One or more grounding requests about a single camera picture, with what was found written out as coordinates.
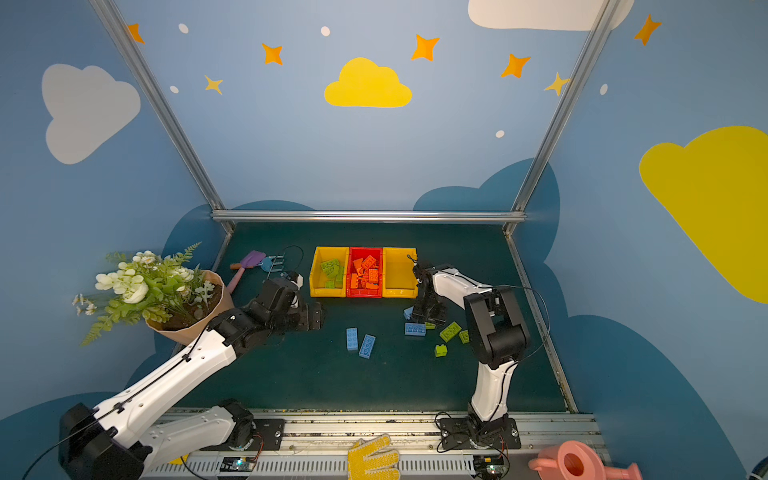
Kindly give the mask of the green lego upside-down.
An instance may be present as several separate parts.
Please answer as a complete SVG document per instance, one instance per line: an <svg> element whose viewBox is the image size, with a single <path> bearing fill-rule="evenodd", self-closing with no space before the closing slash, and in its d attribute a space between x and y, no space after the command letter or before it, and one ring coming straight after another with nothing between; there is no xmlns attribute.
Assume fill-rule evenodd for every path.
<svg viewBox="0 0 768 480"><path fill-rule="evenodd" d="M338 259L331 259L320 263L321 270L328 277L335 275L335 269L341 267Z"/></svg>

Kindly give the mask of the red bin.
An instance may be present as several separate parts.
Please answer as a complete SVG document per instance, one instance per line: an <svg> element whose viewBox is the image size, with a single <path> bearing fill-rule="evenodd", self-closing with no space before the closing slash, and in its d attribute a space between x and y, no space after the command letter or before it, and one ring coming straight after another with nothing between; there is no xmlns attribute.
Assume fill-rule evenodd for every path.
<svg viewBox="0 0 768 480"><path fill-rule="evenodd" d="M352 273L356 273L353 267L353 261L357 259L365 259L367 256L372 255L377 259L376 269L379 271L379 284L374 285L367 282L365 290L351 290L348 286L350 276ZM363 270L361 274L367 275L368 270ZM348 298L381 298L383 286L383 249L373 247L351 247L348 254L347 262L347 274L346 274L346 295Z"/></svg>

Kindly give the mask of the green lego studs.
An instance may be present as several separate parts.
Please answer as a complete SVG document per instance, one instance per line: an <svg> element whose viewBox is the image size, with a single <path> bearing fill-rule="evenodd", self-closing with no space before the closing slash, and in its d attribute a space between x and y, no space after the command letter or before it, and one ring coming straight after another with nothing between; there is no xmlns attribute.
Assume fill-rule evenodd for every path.
<svg viewBox="0 0 768 480"><path fill-rule="evenodd" d="M344 269L339 267L335 269L335 275L333 277L333 286L334 288L341 289L344 285Z"/></svg>

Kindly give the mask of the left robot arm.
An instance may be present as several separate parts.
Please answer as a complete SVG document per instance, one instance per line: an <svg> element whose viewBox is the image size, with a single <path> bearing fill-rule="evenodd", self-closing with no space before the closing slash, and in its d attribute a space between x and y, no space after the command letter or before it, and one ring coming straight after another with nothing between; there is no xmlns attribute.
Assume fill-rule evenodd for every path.
<svg viewBox="0 0 768 480"><path fill-rule="evenodd" d="M225 400L201 414L157 420L207 378L269 337L320 329L321 303L308 304L298 275L264 282L244 308L214 316L174 357L115 396L89 408L79 403L60 419L58 463L71 479L139 479L149 470L209 447L246 451L264 441L253 414Z"/></svg>

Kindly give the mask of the blue lego studs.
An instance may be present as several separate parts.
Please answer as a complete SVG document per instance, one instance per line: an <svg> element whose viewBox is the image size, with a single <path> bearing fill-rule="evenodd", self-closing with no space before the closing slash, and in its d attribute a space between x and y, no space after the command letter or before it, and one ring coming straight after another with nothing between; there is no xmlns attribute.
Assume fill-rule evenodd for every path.
<svg viewBox="0 0 768 480"><path fill-rule="evenodd" d="M358 330L356 328L346 329L346 348L348 351L357 351L359 348Z"/></svg>

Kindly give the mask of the yellow bin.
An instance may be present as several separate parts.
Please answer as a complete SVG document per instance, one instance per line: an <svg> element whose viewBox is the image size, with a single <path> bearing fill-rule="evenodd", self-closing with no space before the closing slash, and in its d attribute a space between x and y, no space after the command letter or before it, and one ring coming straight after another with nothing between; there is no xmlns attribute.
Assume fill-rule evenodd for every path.
<svg viewBox="0 0 768 480"><path fill-rule="evenodd" d="M318 246L309 277L313 298L344 298L347 287L348 247Z"/></svg>
<svg viewBox="0 0 768 480"><path fill-rule="evenodd" d="M383 298L415 299L418 280L413 272L418 254L415 248L383 248Z"/></svg>

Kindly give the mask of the blue lego upside-down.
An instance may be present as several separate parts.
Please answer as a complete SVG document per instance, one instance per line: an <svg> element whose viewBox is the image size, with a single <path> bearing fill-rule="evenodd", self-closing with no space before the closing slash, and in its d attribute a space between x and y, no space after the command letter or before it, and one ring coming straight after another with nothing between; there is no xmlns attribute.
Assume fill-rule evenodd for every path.
<svg viewBox="0 0 768 480"><path fill-rule="evenodd" d="M370 359L375 346L375 342L375 336L366 334L358 352L359 356L364 359Z"/></svg>

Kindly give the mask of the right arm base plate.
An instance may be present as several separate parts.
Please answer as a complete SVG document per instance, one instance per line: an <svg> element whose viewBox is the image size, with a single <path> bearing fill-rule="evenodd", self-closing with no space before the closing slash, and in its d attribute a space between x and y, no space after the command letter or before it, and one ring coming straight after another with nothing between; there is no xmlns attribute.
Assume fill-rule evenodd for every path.
<svg viewBox="0 0 768 480"><path fill-rule="evenodd" d="M514 419L508 415L491 422L480 422L473 416L437 416L435 425L440 439L436 450L447 453L453 450L518 450L521 448L520 433Z"/></svg>

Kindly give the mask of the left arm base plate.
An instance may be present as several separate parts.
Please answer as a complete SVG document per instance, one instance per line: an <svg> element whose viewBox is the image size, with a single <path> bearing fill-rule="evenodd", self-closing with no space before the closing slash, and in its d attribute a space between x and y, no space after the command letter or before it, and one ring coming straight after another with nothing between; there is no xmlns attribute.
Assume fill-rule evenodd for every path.
<svg viewBox="0 0 768 480"><path fill-rule="evenodd" d="M204 447L203 451L277 451L281 447L284 428L284 419L257 418L239 422L223 443Z"/></svg>

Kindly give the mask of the long green lego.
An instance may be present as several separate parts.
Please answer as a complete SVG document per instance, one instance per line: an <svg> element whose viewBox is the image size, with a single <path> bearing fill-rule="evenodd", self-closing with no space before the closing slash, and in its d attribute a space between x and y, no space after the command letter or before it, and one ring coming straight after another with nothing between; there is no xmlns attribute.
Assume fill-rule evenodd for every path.
<svg viewBox="0 0 768 480"><path fill-rule="evenodd" d="M458 323L451 322L449 325L447 325L440 331L439 337L444 343L447 343L451 341L454 337L459 335L461 331L462 331L462 327Z"/></svg>

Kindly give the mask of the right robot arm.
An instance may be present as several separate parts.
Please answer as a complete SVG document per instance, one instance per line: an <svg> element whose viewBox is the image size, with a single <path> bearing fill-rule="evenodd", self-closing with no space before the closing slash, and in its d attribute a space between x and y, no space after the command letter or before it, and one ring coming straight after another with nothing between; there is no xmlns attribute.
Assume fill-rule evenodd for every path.
<svg viewBox="0 0 768 480"><path fill-rule="evenodd" d="M442 450L518 448L516 424L508 415L507 396L512 376L523 360L531 335L513 286L492 286L445 265L415 262L419 293L411 313L416 323L445 322L446 300L462 308L469 345L478 361L475 391L465 417L440 414Z"/></svg>

